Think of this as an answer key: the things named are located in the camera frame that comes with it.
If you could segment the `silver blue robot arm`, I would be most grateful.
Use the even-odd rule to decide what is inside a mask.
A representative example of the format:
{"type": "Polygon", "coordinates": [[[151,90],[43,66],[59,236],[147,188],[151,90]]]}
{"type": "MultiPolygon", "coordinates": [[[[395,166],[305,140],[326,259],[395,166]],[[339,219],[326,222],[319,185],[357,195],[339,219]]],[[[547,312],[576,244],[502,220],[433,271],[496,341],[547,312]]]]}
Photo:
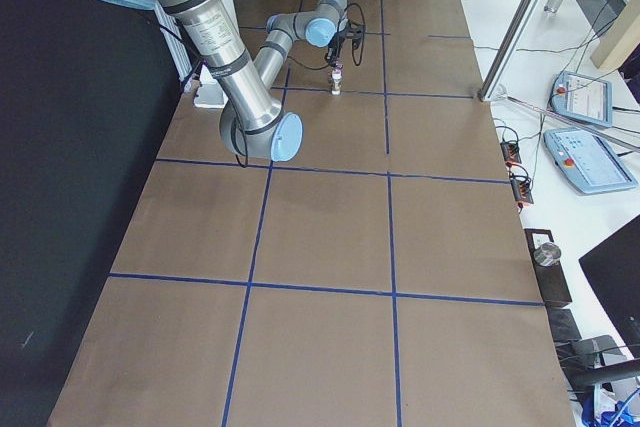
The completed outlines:
{"type": "Polygon", "coordinates": [[[324,48],[335,81],[341,78],[342,44],[363,47],[366,25],[349,20],[349,0],[319,0],[306,12],[277,14],[267,22],[268,36],[257,56],[249,54],[222,0],[100,0],[132,9],[160,5],[186,30],[210,74],[228,98],[219,130],[239,164],[250,158],[291,160],[303,141],[300,117],[287,112],[269,92],[297,41],[324,48]]]}

